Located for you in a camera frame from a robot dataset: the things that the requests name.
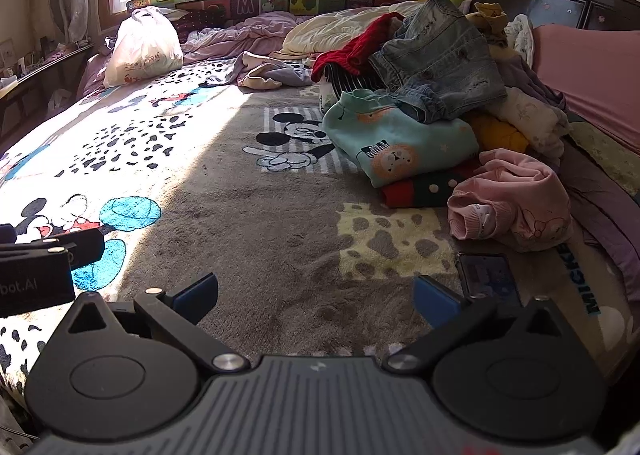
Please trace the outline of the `pink sweatshirt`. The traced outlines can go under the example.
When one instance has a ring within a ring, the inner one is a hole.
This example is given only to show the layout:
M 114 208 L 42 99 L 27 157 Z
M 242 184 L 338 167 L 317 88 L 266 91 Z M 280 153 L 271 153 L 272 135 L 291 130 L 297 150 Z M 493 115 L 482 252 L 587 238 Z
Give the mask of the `pink sweatshirt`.
M 558 246 L 573 235 L 570 197 L 559 177 L 534 157 L 495 149 L 447 201 L 449 230 L 459 241 L 498 239 L 518 251 Z

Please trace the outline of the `black smartphone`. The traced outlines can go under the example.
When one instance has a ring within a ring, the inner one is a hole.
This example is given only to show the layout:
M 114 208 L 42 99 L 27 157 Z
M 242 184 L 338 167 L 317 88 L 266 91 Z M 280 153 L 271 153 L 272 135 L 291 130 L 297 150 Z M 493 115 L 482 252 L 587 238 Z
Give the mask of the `black smartphone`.
M 518 286 L 505 256 L 496 253 L 459 253 L 457 268 L 465 297 L 495 298 L 507 305 L 521 307 Z

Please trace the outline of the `red black garment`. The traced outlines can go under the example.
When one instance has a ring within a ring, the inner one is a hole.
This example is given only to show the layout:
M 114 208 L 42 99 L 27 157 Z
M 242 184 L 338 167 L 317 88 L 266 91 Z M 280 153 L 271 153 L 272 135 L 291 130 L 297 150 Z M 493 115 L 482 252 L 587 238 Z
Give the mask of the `red black garment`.
M 381 186 L 378 197 L 388 208 L 446 207 L 454 188 L 464 180 L 456 171 L 436 170 Z

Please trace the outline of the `mickey mouse bed blanket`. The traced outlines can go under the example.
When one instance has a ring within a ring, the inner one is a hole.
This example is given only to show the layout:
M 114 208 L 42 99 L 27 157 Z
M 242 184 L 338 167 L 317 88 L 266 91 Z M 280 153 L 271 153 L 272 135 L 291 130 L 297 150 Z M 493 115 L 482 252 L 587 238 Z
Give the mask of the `mickey mouse bed blanket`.
M 78 290 L 125 300 L 213 273 L 201 325 L 247 357 L 386 357 L 426 331 L 412 280 L 460 286 L 445 209 L 390 209 L 317 124 L 314 88 L 244 93 L 200 63 L 93 94 L 1 156 L 20 241 L 85 228 Z

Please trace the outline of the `yellow orange garment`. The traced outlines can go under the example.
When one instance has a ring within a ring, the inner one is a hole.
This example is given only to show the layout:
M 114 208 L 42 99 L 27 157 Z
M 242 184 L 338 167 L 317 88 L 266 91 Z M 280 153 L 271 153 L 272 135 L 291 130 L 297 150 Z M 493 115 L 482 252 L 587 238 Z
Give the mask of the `yellow orange garment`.
M 469 119 L 481 151 L 506 149 L 524 153 L 529 142 L 518 129 L 490 114 L 480 114 Z

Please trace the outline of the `purple bed cover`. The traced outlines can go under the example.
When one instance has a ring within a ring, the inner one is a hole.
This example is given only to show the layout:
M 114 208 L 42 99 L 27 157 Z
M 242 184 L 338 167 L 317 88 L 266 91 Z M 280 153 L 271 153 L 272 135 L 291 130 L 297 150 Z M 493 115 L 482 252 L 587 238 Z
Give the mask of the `purple bed cover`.
M 639 205 L 573 145 L 564 144 L 558 176 L 572 215 L 611 258 L 629 301 L 639 299 Z

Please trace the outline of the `cluttered side shelf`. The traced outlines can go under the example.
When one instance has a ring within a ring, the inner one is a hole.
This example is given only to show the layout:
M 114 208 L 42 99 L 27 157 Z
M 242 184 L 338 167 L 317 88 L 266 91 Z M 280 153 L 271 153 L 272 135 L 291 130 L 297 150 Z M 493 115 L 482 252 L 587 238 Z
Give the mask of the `cluttered side shelf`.
M 75 97 L 86 63 L 94 45 L 80 45 L 54 52 L 16 82 L 1 90 L 1 149 L 5 151 L 18 139 L 47 119 L 49 101 L 58 90 Z

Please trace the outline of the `white patterned garment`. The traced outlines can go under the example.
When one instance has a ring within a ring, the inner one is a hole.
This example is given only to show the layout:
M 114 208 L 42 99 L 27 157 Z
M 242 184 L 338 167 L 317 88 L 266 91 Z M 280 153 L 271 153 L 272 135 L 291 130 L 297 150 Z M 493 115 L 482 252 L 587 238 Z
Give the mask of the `white patterned garment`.
M 559 160 L 563 156 L 562 137 L 570 132 L 570 122 L 559 108 L 541 102 L 516 87 L 506 87 L 506 96 L 501 101 L 488 104 L 486 110 L 518 129 L 538 154 L 550 160 Z

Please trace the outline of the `blue denim jeans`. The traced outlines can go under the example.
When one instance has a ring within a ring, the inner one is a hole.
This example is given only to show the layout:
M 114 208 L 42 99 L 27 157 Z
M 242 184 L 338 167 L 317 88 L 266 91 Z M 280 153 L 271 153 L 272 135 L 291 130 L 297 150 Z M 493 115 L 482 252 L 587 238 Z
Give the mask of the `blue denim jeans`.
M 398 108 L 421 124 L 506 97 L 487 41 L 450 0 L 426 0 L 369 63 Z

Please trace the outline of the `purple cream small garment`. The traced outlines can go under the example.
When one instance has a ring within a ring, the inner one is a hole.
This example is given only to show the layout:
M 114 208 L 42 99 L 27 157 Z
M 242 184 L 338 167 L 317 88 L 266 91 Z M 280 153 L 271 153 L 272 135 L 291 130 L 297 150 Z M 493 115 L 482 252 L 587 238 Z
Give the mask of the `purple cream small garment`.
M 302 62 L 285 62 L 245 51 L 236 58 L 213 61 L 210 72 L 198 85 L 201 88 L 237 85 L 266 91 L 308 87 L 312 85 L 312 79 L 310 69 Z

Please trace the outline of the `red knitted garment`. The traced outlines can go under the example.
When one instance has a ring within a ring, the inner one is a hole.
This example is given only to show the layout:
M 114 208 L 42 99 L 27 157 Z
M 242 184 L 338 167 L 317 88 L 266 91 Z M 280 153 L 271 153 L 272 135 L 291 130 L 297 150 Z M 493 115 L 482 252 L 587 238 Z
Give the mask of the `red knitted garment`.
M 359 76 L 370 56 L 392 38 L 392 31 L 401 26 L 403 20 L 404 17 L 399 12 L 385 13 L 341 49 L 321 53 L 311 68 L 311 80 L 318 82 L 327 65 L 338 65 L 344 71 Z

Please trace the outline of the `pink pillow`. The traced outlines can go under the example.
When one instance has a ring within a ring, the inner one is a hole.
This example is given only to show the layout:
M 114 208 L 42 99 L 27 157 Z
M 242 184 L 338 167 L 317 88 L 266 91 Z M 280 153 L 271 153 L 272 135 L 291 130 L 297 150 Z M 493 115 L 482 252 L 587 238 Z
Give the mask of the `pink pillow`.
M 639 33 L 547 24 L 534 41 L 538 78 L 564 94 L 572 113 L 637 153 Z

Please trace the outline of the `lilac crumpled sheet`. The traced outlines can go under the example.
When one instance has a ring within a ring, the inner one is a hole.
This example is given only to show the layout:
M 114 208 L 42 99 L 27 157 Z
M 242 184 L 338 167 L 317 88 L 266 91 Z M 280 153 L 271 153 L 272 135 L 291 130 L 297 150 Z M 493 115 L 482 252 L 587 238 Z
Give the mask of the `lilac crumpled sheet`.
M 183 63 L 232 59 L 245 51 L 268 56 L 282 48 L 291 30 L 309 19 L 309 15 L 273 11 L 252 16 L 229 27 L 196 30 L 181 45 Z

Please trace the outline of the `cream quilt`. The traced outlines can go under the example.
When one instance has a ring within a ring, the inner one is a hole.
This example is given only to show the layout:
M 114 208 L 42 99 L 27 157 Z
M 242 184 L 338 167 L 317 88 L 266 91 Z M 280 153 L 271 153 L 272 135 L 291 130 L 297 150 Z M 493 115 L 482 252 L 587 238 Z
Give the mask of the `cream quilt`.
M 361 35 L 380 16 L 397 12 L 406 18 L 421 7 L 417 1 L 403 1 L 381 7 L 365 7 L 330 12 L 314 16 L 296 25 L 284 38 L 282 48 L 270 56 L 281 60 L 295 60 L 338 50 Z

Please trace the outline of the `dark wooden headboard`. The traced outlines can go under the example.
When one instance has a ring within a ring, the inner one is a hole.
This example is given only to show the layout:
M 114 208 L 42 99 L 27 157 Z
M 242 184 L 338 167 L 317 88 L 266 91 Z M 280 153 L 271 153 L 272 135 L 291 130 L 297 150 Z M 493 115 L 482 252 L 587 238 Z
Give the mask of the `dark wooden headboard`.
M 638 30 L 638 0 L 471 0 L 476 4 L 500 4 L 508 20 L 525 14 L 533 27 L 563 25 L 580 30 Z

